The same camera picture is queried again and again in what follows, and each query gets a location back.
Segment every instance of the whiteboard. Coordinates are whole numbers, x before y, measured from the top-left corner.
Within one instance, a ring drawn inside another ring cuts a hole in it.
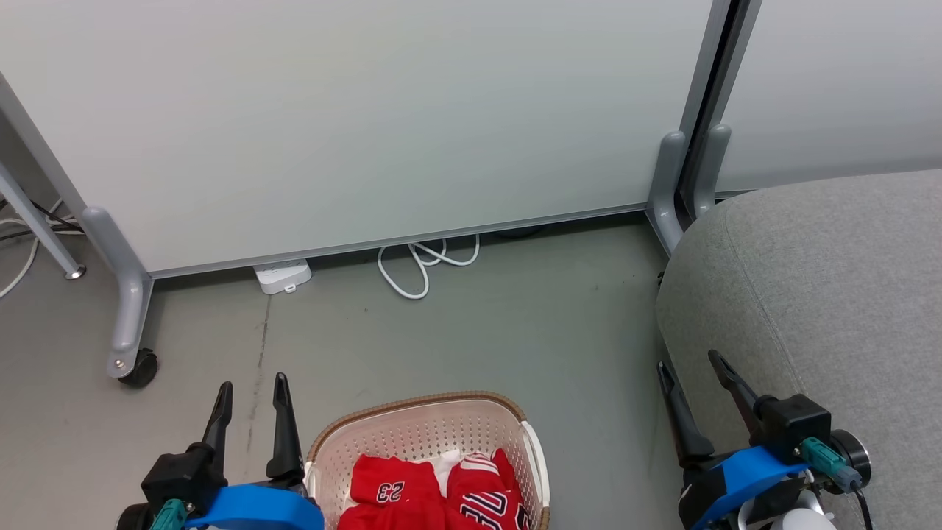
[[[720,191],[942,167],[942,4],[765,0]]]
[[[710,8],[2,5],[0,72],[151,272],[644,203]]]

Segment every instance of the sofa cushion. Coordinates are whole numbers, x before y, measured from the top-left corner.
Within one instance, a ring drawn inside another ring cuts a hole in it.
[[[867,446],[882,528],[942,524],[942,171],[753,191],[684,234],[658,325],[694,417],[718,451],[747,434],[707,361],[758,394],[801,392]],[[856,501],[825,498],[838,528]]]

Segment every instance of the white plastic basket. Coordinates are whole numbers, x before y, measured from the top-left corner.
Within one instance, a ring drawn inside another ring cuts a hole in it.
[[[490,454],[501,448],[516,472],[533,530],[549,527],[549,477],[543,449],[523,411],[490,392],[437,394],[377,406],[332,423],[311,447],[304,483],[328,530],[347,507],[360,455],[422,461],[445,451]]]

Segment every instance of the basket handle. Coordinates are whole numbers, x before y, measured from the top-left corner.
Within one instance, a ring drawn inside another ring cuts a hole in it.
[[[316,479],[314,478],[314,462],[308,460],[304,462],[304,480],[301,481],[304,484],[304,488],[307,489],[307,496],[315,499],[315,488],[317,487]]]
[[[524,440],[527,442],[530,466],[533,468],[533,474],[540,485],[540,491],[538,492],[540,502],[544,508],[549,507],[549,471],[546,469],[543,446],[540,445],[540,439],[536,436],[536,431],[533,430],[529,422],[522,421],[520,426],[524,428]]]

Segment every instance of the white cable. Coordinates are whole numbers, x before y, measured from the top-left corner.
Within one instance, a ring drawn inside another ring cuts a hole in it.
[[[478,234],[475,234],[474,255],[472,255],[471,258],[468,259],[467,261],[458,261],[456,259],[446,257],[445,253],[448,251],[448,247],[445,240],[442,240],[442,253],[441,254],[431,250],[429,247],[423,245],[422,243],[406,243],[406,246],[409,247],[409,252],[412,254],[413,260],[415,260],[415,264],[418,265],[418,270],[422,273],[422,292],[419,292],[418,294],[412,294],[410,292],[406,292],[400,286],[398,286],[396,282],[393,281],[393,278],[389,277],[389,274],[386,272],[386,269],[383,268],[382,266],[382,253],[386,251],[387,247],[382,247],[380,249],[379,255],[376,256],[376,264],[380,268],[380,273],[382,274],[382,277],[386,278],[386,283],[388,283],[390,287],[395,289],[396,292],[408,298],[409,300],[421,300],[425,298],[426,294],[429,294],[429,273],[426,272],[426,268],[438,265],[442,261],[450,265],[454,265],[455,267],[467,267],[468,265],[474,263],[475,259],[478,259],[478,253],[480,252],[480,236]],[[415,251],[415,247],[418,247],[419,249],[428,253],[435,259],[432,261],[423,261],[422,258],[419,257],[418,253]]]
[[[53,207],[49,208],[49,211],[51,213],[56,213],[56,208],[58,208],[61,205],[62,205],[62,199],[60,198],[59,200],[56,201]],[[70,215],[68,217],[63,217],[62,221],[65,221],[67,223],[72,223],[75,221],[75,216]],[[58,225],[58,221],[53,220],[49,216],[46,216],[46,222],[50,226]],[[20,219],[0,219],[0,224],[22,224],[24,226],[27,225],[26,221],[23,221]],[[77,232],[74,230],[56,232],[56,234],[59,236],[84,236],[85,235],[82,232]],[[13,288],[19,285],[21,281],[23,281],[24,276],[26,276],[26,272],[29,271],[29,268],[33,266],[33,261],[36,260],[36,251],[39,250],[39,248],[40,248],[40,240],[39,238],[36,238],[33,240],[33,248],[30,249],[29,251],[29,258],[26,260],[26,264],[20,270],[20,273],[17,274],[15,278],[13,278],[13,281],[11,281],[9,285],[4,287],[3,290],[0,290],[0,298],[7,296],[7,294],[13,290]]]
[[[0,290],[0,298],[7,296],[8,292],[12,291],[14,287],[19,285],[20,280],[22,280],[23,277],[26,276],[26,271],[28,271],[29,268],[33,266],[33,260],[36,259],[36,251],[39,248],[40,248],[40,240],[39,239],[33,240],[33,249],[29,251],[29,258],[26,260],[26,264],[23,266],[23,269],[20,271],[20,273],[17,274],[15,278],[13,278],[13,281],[11,281],[9,285],[6,286],[3,290]]]

